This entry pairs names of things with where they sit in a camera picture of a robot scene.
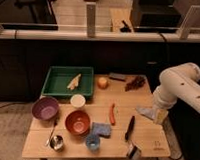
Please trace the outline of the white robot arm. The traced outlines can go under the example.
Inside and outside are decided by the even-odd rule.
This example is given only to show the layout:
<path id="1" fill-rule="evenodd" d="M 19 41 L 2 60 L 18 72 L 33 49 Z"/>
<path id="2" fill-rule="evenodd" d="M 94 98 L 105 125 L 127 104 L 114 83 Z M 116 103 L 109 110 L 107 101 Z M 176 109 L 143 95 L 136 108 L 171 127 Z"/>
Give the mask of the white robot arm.
<path id="1" fill-rule="evenodd" d="M 192 62 L 164 69 L 153 92 L 154 122 L 162 124 L 179 99 L 200 115 L 200 68 Z"/>

